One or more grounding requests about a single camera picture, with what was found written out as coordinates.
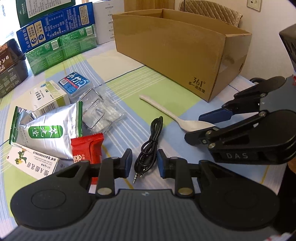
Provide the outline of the red candy packet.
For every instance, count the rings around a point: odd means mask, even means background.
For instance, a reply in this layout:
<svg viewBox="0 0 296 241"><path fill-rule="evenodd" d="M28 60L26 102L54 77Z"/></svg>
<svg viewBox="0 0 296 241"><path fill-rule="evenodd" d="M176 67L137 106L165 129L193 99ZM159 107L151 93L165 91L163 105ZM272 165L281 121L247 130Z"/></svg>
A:
<svg viewBox="0 0 296 241"><path fill-rule="evenodd" d="M103 133L72 138L71 147L73 162L90 161L91 164L99 164L102 160L101 146L104 141Z"/></svg>

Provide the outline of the clear bag of metal hooks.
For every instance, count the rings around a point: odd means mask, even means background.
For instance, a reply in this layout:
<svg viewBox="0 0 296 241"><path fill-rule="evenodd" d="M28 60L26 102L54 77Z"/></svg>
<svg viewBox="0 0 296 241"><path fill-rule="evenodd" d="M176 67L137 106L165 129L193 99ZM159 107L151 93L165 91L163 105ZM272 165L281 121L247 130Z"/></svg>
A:
<svg viewBox="0 0 296 241"><path fill-rule="evenodd" d="M87 90L78 100L83 104L83 131L87 135L105 133L125 117L121 108L94 88Z"/></svg>

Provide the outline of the white ointment box with plant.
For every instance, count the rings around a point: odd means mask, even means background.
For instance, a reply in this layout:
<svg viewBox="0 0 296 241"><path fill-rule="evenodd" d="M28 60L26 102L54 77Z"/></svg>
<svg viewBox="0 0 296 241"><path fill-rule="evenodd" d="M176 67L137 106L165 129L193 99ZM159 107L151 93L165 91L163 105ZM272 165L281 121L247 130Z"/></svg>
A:
<svg viewBox="0 0 296 241"><path fill-rule="evenodd" d="M6 160L16 168L40 180L63 168L63 160L14 143Z"/></svg>

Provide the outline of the silver green foil pouch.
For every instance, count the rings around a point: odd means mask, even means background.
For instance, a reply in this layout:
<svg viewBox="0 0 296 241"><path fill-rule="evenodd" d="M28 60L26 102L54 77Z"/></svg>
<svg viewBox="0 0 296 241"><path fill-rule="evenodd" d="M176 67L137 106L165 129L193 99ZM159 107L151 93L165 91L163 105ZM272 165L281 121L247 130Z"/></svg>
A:
<svg viewBox="0 0 296 241"><path fill-rule="evenodd" d="M17 143L60 159L72 159L71 140L82 137L81 101L37 117L34 111L15 107L9 143Z"/></svg>

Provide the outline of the brown cardboard box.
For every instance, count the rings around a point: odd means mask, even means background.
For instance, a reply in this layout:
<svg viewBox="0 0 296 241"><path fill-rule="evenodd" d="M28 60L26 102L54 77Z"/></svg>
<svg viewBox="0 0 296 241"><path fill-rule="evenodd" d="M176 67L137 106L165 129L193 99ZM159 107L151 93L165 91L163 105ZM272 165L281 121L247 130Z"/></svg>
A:
<svg viewBox="0 0 296 241"><path fill-rule="evenodd" d="M172 9L113 15L118 52L211 101L237 75L252 34L206 16Z"/></svg>

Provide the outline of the blue label floss box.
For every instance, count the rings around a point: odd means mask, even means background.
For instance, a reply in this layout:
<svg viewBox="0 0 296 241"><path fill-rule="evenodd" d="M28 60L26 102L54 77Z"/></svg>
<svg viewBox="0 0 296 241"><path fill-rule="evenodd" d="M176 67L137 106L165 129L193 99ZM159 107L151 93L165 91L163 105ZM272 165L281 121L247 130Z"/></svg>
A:
<svg viewBox="0 0 296 241"><path fill-rule="evenodd" d="M85 92L94 87L90 80L77 72L61 79L58 85L67 93L71 103L77 102Z"/></svg>

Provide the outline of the white green medicine box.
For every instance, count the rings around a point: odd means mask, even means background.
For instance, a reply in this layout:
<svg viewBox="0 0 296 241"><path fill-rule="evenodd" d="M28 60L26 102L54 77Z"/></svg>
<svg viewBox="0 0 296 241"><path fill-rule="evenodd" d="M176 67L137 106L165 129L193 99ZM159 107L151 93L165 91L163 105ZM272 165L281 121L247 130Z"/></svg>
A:
<svg viewBox="0 0 296 241"><path fill-rule="evenodd" d="M52 80L31 89L29 97L36 117L70 104L67 93Z"/></svg>

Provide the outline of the quilted brown chair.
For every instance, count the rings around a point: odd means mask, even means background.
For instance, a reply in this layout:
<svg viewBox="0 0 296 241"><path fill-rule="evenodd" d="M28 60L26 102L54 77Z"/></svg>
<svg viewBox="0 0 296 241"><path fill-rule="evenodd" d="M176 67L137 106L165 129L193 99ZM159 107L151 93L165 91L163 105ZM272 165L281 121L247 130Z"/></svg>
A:
<svg viewBox="0 0 296 241"><path fill-rule="evenodd" d="M239 28L243 14L211 1L182 1L179 11L206 16Z"/></svg>

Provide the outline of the light green carton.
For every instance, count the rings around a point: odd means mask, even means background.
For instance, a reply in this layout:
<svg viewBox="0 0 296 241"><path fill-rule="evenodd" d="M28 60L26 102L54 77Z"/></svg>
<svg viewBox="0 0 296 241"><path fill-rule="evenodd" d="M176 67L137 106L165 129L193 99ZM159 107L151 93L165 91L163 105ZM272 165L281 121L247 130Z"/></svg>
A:
<svg viewBox="0 0 296 241"><path fill-rule="evenodd" d="M37 75L73 56L97 47L95 25L67 33L26 53L31 71Z"/></svg>

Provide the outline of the blue carton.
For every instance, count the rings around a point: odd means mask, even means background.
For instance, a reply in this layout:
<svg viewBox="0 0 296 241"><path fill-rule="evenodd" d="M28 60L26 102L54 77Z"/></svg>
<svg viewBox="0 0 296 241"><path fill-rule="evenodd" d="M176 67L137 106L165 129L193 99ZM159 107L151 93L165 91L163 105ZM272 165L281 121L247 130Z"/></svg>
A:
<svg viewBox="0 0 296 241"><path fill-rule="evenodd" d="M39 18L22 27L16 35L22 52L27 53L41 44L94 23L93 3L88 2Z"/></svg>

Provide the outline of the white carton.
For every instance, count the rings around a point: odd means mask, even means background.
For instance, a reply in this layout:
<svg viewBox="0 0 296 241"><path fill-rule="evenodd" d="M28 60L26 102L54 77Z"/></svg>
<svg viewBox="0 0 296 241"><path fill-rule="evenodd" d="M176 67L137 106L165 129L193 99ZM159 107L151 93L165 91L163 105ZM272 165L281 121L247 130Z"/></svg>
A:
<svg viewBox="0 0 296 241"><path fill-rule="evenodd" d="M113 14L125 11L124 0L93 2L97 44L102 45L114 40Z"/></svg>

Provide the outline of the dark green carton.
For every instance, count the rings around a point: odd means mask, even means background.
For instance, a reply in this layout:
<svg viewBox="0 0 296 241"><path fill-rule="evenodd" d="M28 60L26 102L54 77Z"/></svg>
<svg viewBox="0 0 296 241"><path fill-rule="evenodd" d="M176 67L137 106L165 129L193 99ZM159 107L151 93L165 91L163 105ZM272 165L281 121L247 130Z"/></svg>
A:
<svg viewBox="0 0 296 241"><path fill-rule="evenodd" d="M20 27L51 14L55 11L75 5L75 0L16 0L16 11Z"/></svg>

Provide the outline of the beige wall socket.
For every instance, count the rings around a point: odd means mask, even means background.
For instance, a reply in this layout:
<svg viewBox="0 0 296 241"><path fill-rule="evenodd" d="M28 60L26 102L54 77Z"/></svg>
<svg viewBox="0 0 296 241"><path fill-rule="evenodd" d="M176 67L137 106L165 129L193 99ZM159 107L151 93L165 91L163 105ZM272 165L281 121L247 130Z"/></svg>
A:
<svg viewBox="0 0 296 241"><path fill-rule="evenodd" d="M260 12L262 6L262 0L247 0L247 7L255 11Z"/></svg>

